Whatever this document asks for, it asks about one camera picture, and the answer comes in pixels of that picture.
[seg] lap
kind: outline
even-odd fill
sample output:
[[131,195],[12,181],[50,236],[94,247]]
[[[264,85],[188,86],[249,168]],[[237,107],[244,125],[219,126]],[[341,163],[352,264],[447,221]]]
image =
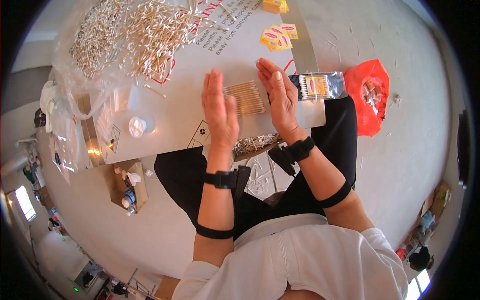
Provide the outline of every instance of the lap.
[[[325,100],[325,115],[326,125],[312,128],[311,137],[353,185],[357,160],[357,118],[353,100],[350,97]],[[197,147],[159,154],[154,167],[167,193],[187,213],[194,226],[197,225],[207,165],[202,149]],[[303,213],[324,215],[301,172],[274,208],[244,192],[240,199],[234,201],[234,209],[235,239],[269,219]]]

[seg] small white cup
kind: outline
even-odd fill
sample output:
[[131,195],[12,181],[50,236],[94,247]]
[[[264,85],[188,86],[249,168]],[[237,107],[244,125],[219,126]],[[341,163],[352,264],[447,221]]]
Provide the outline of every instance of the small white cup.
[[146,131],[146,129],[147,122],[145,122],[139,117],[133,117],[128,123],[128,130],[130,131],[130,134],[135,138],[141,137],[144,131]]

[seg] floor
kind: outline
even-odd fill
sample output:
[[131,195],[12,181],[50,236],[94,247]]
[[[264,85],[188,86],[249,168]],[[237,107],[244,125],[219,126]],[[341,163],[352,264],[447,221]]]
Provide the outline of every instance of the floor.
[[[442,177],[447,155],[449,90],[436,41],[400,0],[300,2],[320,70],[346,71],[380,59],[391,78],[390,94],[403,97],[400,105],[387,109],[375,137],[359,138],[357,158],[356,192],[395,248]],[[340,60],[325,40],[336,44]],[[46,134],[40,131],[38,138],[42,157],[49,157]],[[269,167],[265,154],[256,160],[249,166],[257,164],[259,178]],[[144,169],[153,170],[154,161],[154,156],[144,157]],[[291,180],[282,172],[278,167],[273,172],[278,190]],[[180,278],[192,260],[194,228],[157,179],[145,179],[149,201],[138,215],[128,217],[110,202],[96,169],[71,173],[68,185],[56,167],[46,163],[45,177],[72,237],[118,279],[128,280],[139,268],[149,287],[159,274]],[[273,193],[273,180],[266,182],[270,177],[271,172],[261,178],[267,191],[251,185],[253,193]]]

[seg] hand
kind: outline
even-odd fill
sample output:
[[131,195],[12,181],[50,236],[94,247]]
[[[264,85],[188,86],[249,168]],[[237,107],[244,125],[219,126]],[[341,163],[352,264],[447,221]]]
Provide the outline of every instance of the hand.
[[217,70],[205,74],[202,106],[212,138],[210,151],[230,153],[239,136],[237,101],[233,96],[225,100],[222,84],[223,75]]
[[297,122],[298,89],[287,74],[271,61],[260,58],[257,68],[258,78],[270,94],[272,124],[290,144],[289,141],[297,138],[303,131]]

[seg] black arm band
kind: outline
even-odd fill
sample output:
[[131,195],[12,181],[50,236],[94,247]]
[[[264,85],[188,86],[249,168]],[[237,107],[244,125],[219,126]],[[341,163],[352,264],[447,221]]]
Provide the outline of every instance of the black arm band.
[[340,203],[343,199],[345,199],[348,196],[351,189],[352,189],[352,186],[345,179],[345,184],[340,188],[340,190],[338,192],[336,192],[330,198],[319,201],[320,202],[320,207],[321,208],[329,208],[329,207],[332,207],[332,206]]
[[214,230],[207,227],[203,227],[200,224],[197,224],[197,233],[203,237],[215,239],[215,240],[228,240],[229,238],[233,237],[233,229],[232,230]]

